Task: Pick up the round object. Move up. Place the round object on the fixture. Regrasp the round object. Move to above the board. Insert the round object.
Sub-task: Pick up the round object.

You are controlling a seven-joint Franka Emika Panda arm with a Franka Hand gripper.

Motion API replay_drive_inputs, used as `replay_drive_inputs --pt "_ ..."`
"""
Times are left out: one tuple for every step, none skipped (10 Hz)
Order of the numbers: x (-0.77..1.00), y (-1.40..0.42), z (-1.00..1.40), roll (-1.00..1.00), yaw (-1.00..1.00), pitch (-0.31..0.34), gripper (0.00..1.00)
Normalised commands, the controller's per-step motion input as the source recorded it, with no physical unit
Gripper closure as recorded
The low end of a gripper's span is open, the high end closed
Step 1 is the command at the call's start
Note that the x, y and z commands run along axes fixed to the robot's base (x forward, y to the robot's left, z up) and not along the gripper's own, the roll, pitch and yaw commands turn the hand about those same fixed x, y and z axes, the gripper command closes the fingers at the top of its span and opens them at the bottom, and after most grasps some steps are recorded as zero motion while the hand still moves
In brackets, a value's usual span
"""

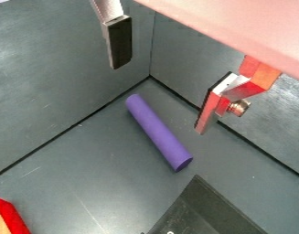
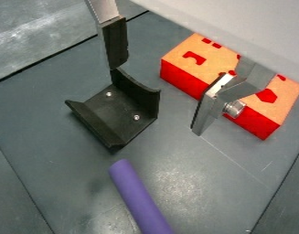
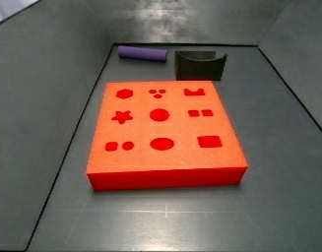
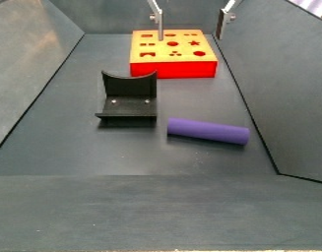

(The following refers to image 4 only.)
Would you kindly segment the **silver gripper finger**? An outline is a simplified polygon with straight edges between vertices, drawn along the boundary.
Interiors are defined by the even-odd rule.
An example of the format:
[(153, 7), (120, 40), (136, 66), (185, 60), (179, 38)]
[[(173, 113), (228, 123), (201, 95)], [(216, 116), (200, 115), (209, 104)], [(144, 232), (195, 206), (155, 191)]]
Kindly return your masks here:
[(236, 0), (228, 0), (224, 7), (219, 9), (216, 29), (215, 29), (215, 37), (218, 40), (222, 40), (226, 24), (230, 22), (231, 18), (234, 17), (234, 14), (231, 13), (231, 9), (235, 3), (236, 3)]
[(157, 40), (163, 40), (163, 11), (157, 6), (155, 0), (147, 0), (147, 4), (151, 8), (152, 13), (149, 14), (149, 20), (157, 25)]

